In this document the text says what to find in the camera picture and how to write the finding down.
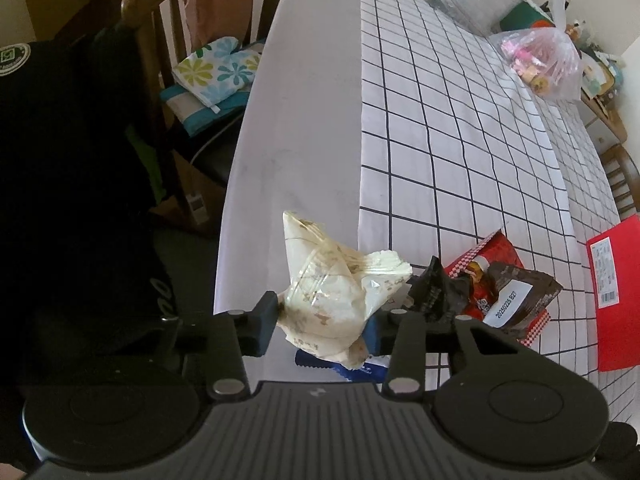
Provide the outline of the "red cardboard box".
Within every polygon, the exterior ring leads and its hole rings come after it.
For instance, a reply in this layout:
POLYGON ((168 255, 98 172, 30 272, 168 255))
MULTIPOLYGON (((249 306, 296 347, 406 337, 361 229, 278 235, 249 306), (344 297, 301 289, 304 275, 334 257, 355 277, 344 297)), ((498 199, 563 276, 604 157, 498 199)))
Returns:
POLYGON ((587 243, 600 372, 640 362, 639 233, 639 216, 634 214, 587 243))

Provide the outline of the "floral oven mitt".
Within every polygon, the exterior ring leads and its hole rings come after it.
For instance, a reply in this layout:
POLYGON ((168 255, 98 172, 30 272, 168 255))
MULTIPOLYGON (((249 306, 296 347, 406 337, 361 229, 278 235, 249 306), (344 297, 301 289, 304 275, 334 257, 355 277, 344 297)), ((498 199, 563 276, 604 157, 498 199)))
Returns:
POLYGON ((172 74, 194 98, 218 112, 222 101, 253 83, 261 57, 261 48, 241 49, 239 40, 227 36, 196 49, 172 74))

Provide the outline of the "orange green box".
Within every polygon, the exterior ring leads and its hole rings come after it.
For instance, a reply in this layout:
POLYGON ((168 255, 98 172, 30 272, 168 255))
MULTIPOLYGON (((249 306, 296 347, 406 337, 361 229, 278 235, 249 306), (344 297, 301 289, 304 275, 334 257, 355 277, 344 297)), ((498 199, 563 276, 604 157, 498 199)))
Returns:
POLYGON ((521 1, 514 6, 498 24, 500 32, 553 26, 553 22, 544 12, 540 12, 527 1, 521 1))

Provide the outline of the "dark brown snack bag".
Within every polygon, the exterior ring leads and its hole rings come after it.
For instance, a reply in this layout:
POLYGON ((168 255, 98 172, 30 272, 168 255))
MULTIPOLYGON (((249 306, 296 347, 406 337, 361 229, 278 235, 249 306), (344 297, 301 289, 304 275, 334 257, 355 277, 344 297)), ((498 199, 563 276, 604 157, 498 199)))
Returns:
POLYGON ((529 335, 533 324, 563 289, 551 275, 503 262, 491 263, 488 276, 495 282, 498 299, 483 321, 519 340, 529 335))

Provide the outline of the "left wooden chair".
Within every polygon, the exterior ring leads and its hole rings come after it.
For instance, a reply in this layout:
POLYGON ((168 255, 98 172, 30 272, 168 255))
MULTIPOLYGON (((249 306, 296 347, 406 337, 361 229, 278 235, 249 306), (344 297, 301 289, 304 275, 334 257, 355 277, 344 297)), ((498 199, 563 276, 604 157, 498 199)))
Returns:
POLYGON ((146 94, 183 189, 222 192, 262 45, 279 0, 122 0, 120 22, 137 40, 146 94))

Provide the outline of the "wooden chair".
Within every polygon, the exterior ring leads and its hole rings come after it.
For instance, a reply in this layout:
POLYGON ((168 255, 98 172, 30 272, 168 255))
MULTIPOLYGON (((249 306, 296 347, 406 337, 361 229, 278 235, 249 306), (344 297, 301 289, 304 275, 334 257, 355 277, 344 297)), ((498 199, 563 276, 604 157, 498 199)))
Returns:
POLYGON ((611 187, 620 220, 624 221, 638 214, 640 174, 623 145, 617 144, 606 150, 600 156, 600 161, 611 187))
POLYGON ((120 22, 137 40, 146 94, 183 189, 222 192, 262 45, 279 0, 122 0, 120 22))

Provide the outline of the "red chips bag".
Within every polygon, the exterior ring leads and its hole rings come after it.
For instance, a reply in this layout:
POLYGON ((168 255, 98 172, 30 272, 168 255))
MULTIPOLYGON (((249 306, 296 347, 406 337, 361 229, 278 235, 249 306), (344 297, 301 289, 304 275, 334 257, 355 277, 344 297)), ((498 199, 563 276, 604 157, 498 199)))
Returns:
MULTIPOLYGON (((488 266, 493 262, 503 262, 526 269, 514 246, 500 230, 486 236, 476 246, 446 266, 446 272, 452 278, 466 274, 472 280, 473 291, 463 313, 483 321, 484 315, 498 299, 495 282, 488 276, 488 266)), ((532 331, 524 340, 518 341, 529 347, 550 321, 550 314, 542 314, 533 324, 532 331)))

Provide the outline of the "black jacket with badge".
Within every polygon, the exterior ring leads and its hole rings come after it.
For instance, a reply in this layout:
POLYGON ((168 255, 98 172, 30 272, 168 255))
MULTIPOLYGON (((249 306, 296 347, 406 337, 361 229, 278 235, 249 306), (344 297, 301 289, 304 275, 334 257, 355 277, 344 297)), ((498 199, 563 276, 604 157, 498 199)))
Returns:
POLYGON ((149 366, 153 168, 168 154, 136 40, 7 50, 1 75, 1 405, 149 366))

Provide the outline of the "right wooden chair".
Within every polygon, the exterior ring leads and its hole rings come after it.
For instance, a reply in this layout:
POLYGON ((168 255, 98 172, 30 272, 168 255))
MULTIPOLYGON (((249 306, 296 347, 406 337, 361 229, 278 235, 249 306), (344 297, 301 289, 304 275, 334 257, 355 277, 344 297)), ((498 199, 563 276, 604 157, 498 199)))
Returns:
POLYGON ((600 156, 600 161, 611 187, 620 220, 624 221, 638 214, 640 174, 623 145, 617 144, 606 150, 600 156))

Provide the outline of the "tissue box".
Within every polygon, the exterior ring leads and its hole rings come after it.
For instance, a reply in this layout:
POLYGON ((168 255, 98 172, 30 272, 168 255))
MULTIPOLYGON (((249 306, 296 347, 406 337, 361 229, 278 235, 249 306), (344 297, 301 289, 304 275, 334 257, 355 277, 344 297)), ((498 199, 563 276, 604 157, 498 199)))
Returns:
POLYGON ((582 92, 588 99, 608 96, 619 89, 624 76, 614 54, 582 51, 582 92))

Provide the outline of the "white drawer cabinet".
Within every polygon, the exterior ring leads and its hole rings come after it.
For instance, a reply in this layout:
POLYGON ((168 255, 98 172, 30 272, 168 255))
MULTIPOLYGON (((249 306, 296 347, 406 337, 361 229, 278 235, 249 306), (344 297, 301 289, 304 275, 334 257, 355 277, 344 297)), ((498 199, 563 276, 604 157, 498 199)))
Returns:
POLYGON ((626 142, 627 131, 617 110, 606 110, 596 98, 589 99, 585 92, 580 95, 577 108, 599 155, 626 142))

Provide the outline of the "black snack wrapper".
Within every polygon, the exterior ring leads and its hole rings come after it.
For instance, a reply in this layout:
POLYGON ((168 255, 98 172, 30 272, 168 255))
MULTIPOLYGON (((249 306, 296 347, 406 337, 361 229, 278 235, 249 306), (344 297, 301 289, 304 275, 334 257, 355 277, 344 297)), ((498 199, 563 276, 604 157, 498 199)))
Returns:
POLYGON ((431 258, 420 276, 413 275, 409 284, 405 306, 423 314, 427 323, 450 323, 466 308, 473 291, 469 276, 452 278, 437 257, 431 258))

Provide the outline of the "white checkered tablecloth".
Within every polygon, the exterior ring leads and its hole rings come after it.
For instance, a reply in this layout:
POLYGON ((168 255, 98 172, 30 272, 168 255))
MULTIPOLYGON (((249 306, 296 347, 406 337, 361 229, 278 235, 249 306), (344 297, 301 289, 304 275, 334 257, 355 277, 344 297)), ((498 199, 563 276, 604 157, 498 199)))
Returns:
POLYGON ((631 419, 637 370, 597 368, 586 244, 620 217, 576 106, 534 96, 486 39, 424 0, 360 0, 360 15, 360 250, 420 270, 503 232, 562 287, 534 349, 597 386, 616 422, 631 419))

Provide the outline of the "small clear bag with snacks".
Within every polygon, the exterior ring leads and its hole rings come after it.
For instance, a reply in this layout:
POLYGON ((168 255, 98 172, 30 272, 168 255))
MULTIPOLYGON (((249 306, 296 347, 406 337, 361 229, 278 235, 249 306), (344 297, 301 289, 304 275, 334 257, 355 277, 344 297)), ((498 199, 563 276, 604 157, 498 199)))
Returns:
POLYGON ((536 96, 552 101, 580 100, 582 58, 562 29, 511 30, 488 40, 536 96))

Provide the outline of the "cream wrapper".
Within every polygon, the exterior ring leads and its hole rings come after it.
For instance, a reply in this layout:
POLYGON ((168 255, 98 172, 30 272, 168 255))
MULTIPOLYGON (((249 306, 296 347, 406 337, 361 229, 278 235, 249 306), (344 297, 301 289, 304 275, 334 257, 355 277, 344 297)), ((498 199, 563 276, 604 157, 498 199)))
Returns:
POLYGON ((278 326, 297 349, 356 370, 370 356, 364 326, 408 282, 412 266, 393 250, 358 252, 292 211, 282 220, 290 286, 278 326))

